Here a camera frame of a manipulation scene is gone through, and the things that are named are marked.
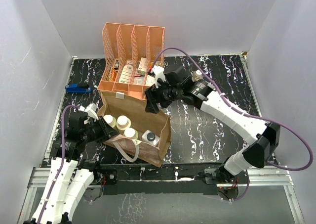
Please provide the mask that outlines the brown canvas tote bag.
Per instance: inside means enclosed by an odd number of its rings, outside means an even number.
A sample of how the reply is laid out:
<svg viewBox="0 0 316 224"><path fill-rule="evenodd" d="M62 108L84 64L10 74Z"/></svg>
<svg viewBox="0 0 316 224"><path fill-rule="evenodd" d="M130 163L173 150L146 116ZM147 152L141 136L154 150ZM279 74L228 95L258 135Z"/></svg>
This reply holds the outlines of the brown canvas tote bag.
<svg viewBox="0 0 316 224"><path fill-rule="evenodd" d="M161 167L171 143L171 118L162 111L159 111L158 114L145 112L146 102L129 95L110 91L99 93L103 106L98 110L98 116L110 114L118 118L125 115L131 120L131 127L140 135L150 130L160 138L156 146L139 138L138 158L156 167Z"/></svg>

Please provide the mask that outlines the white bottle dark grey cap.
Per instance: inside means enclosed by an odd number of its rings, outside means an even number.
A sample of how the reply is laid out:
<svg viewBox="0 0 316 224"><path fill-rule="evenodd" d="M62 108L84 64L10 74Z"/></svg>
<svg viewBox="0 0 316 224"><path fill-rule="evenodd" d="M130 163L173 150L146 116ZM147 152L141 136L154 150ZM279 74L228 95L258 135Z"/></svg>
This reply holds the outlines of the white bottle dark grey cap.
<svg viewBox="0 0 316 224"><path fill-rule="evenodd" d="M150 130L145 131L141 138L143 142L146 142L155 147L158 146L158 143L160 141L160 137Z"/></svg>

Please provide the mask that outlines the clear bottle amber liquid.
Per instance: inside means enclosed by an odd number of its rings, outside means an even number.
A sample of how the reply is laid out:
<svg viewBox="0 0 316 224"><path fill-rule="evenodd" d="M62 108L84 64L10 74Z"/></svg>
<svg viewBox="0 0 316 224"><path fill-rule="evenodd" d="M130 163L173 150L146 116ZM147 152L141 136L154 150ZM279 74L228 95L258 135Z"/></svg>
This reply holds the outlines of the clear bottle amber liquid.
<svg viewBox="0 0 316 224"><path fill-rule="evenodd" d="M203 79L203 74L200 70L196 70L193 72L193 75L192 75L193 82L197 82L197 81L202 80L202 79Z"/></svg>

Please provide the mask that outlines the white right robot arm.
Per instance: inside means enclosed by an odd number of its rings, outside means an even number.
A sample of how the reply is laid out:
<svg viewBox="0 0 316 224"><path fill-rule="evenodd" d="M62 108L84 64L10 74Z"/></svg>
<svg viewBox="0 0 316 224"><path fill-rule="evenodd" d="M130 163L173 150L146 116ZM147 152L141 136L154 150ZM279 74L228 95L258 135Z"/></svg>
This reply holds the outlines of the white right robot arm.
<svg viewBox="0 0 316 224"><path fill-rule="evenodd" d="M246 147L231 155L209 178L218 182L233 182L239 173L254 166L263 168L278 146L280 126L253 119L245 111L237 113L236 106L225 103L218 91L204 79L194 81L191 74L180 67L165 73L164 68L154 66L149 74L155 83L145 90L146 112L157 114L175 100L210 114L238 133Z"/></svg>

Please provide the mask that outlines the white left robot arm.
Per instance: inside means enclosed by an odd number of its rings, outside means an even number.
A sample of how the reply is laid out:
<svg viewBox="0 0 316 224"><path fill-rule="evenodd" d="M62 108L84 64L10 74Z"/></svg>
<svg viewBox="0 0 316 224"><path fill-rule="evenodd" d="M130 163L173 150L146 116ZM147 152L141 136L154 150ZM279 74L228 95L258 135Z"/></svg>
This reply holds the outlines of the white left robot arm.
<svg viewBox="0 0 316 224"><path fill-rule="evenodd" d="M102 178L99 162L80 160L80 155L87 144L106 142L117 135L105 116L75 112L53 144L50 173L43 195L26 223L70 224L85 190Z"/></svg>

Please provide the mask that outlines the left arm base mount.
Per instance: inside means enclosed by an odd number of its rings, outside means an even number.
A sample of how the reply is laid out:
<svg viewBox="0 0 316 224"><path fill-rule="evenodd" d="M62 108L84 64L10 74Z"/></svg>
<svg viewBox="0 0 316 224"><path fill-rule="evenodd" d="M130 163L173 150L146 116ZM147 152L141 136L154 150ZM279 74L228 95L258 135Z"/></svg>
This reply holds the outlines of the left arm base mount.
<svg viewBox="0 0 316 224"><path fill-rule="evenodd" d="M118 172L115 169L100 169L93 172L94 181L92 184L101 186L115 185L118 181Z"/></svg>

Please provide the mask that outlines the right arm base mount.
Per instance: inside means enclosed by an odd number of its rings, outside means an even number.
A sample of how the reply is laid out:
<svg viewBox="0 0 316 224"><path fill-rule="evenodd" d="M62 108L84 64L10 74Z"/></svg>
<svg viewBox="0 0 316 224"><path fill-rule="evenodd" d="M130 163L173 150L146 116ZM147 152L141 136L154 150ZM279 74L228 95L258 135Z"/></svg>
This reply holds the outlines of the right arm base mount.
<svg viewBox="0 0 316 224"><path fill-rule="evenodd" d="M249 177L245 172L241 172L239 175L232 175L223 167L217 169L205 169L202 173L202 180L206 184L226 184L228 189L237 188L239 184L248 184Z"/></svg>

